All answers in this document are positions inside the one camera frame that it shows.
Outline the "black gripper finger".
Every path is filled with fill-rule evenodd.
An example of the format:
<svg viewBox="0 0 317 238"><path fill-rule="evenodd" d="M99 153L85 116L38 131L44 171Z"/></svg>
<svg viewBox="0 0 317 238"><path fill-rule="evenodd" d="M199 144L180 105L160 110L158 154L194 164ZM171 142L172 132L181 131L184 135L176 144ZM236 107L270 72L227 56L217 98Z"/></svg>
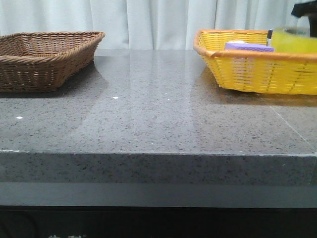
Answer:
<svg viewBox="0 0 317 238"><path fill-rule="evenodd" d="M310 24L310 37L317 37L317 1L294 4L291 14L297 18L307 16Z"/></svg>

